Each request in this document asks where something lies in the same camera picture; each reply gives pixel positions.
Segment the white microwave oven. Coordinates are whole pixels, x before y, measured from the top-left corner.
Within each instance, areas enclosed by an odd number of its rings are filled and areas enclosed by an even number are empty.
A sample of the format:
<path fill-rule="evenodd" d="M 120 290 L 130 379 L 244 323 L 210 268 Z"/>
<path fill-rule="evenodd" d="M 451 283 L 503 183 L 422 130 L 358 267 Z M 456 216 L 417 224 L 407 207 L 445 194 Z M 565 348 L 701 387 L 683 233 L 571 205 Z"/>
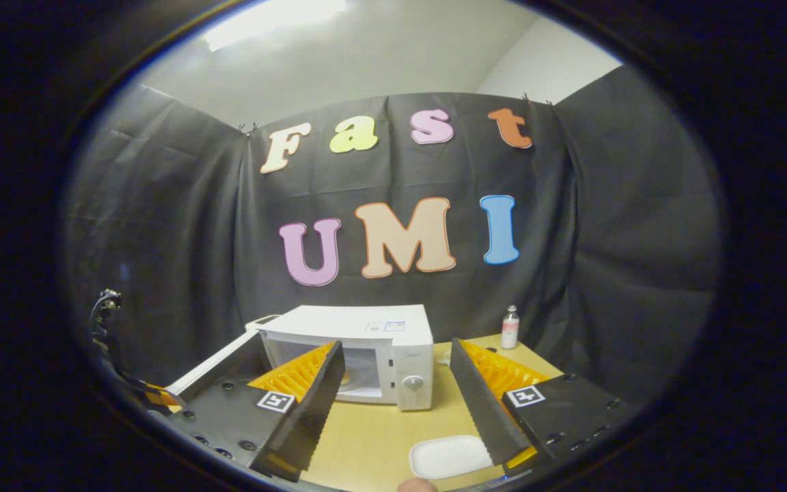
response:
<path fill-rule="evenodd" d="M 339 340 L 346 371 L 337 399 L 425 411 L 433 402 L 433 336 L 422 305 L 311 306 L 247 323 L 245 333 L 169 386 L 186 396 L 201 377 L 222 372 L 226 361 L 263 350 L 277 368 Z"/>

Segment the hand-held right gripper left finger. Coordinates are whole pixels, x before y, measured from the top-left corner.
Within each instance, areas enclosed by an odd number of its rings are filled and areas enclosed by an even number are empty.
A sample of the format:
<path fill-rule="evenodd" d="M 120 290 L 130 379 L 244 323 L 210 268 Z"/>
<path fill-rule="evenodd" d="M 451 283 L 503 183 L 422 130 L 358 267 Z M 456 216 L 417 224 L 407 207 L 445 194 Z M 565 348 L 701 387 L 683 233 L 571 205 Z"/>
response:
<path fill-rule="evenodd" d="M 228 467 L 296 482 L 309 467 L 344 371 L 335 340 L 271 370 L 260 340 L 247 340 L 178 395 L 167 429 Z"/>

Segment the white square plate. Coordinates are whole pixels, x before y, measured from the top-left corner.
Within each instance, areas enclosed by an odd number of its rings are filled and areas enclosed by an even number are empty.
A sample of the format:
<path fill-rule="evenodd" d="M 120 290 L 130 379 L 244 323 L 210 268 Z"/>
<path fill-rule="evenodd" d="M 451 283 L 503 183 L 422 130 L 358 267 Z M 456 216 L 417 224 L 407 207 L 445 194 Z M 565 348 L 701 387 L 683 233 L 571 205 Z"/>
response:
<path fill-rule="evenodd" d="M 493 467 L 493 461 L 481 439 L 455 435 L 413 445 L 409 465 L 418 478 L 442 480 Z"/>

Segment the ceiling light panel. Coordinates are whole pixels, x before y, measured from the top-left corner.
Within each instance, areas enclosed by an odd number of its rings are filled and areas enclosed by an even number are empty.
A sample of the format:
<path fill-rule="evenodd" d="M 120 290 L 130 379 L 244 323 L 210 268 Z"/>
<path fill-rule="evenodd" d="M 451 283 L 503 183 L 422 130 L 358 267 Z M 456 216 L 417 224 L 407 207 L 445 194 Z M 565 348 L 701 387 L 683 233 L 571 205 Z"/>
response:
<path fill-rule="evenodd" d="M 278 28 L 319 22 L 346 7 L 346 0 L 262 0 L 215 22 L 201 38 L 210 52 L 217 52 Z"/>

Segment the small clear bottle pink label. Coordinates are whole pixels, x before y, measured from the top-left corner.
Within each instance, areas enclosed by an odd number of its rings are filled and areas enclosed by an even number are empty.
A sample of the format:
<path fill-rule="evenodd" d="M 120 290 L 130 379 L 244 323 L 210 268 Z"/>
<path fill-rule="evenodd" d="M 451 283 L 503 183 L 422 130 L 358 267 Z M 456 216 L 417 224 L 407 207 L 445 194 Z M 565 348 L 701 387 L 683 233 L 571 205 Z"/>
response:
<path fill-rule="evenodd" d="M 519 327 L 521 327 L 521 318 L 516 314 L 516 305 L 509 305 L 501 321 L 501 349 L 512 350 L 518 346 Z"/>

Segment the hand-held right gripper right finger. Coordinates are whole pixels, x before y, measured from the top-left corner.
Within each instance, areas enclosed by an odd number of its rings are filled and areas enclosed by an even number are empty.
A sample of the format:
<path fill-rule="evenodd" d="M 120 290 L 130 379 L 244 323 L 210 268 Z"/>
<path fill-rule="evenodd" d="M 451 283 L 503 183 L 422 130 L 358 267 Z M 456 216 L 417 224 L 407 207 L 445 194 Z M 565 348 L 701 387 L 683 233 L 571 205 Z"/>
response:
<path fill-rule="evenodd" d="M 507 474 L 569 465 L 636 413 L 578 374 L 548 377 L 468 340 L 452 340 L 450 370 L 491 462 Z"/>

